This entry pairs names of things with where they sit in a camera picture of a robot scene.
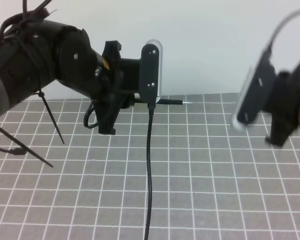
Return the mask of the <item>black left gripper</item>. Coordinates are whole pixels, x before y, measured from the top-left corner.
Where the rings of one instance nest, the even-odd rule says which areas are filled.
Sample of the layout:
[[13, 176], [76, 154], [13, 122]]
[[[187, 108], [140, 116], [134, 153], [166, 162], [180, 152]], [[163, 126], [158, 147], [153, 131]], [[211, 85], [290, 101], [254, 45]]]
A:
[[115, 135], [114, 125], [120, 109], [134, 104], [139, 92], [141, 59], [123, 58], [117, 40], [106, 41], [102, 54], [89, 53], [89, 98], [97, 110], [98, 133]]

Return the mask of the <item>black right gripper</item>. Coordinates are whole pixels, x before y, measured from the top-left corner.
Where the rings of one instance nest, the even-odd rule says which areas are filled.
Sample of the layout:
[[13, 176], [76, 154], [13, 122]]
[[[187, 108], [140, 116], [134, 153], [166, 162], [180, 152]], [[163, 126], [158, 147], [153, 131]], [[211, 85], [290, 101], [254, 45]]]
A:
[[278, 73], [263, 110], [272, 117], [265, 141], [283, 147], [289, 136], [300, 128], [300, 62], [294, 70]]

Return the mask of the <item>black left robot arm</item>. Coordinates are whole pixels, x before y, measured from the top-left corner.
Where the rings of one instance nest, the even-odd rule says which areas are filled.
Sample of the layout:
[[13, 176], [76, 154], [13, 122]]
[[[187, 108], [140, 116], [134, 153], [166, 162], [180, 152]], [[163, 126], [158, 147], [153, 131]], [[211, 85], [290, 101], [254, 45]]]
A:
[[102, 54], [84, 29], [50, 20], [32, 22], [0, 39], [0, 116], [53, 81], [88, 97], [95, 127], [114, 135], [121, 109], [139, 91], [139, 62], [120, 55], [107, 41]]

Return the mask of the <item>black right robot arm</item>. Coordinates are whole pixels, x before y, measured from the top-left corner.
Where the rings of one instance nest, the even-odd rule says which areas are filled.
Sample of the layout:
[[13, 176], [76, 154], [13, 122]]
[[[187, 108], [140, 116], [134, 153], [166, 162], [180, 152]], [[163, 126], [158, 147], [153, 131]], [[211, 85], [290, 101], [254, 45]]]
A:
[[271, 114], [271, 129], [265, 141], [283, 147], [300, 128], [300, 63], [293, 71], [280, 71], [262, 111]]

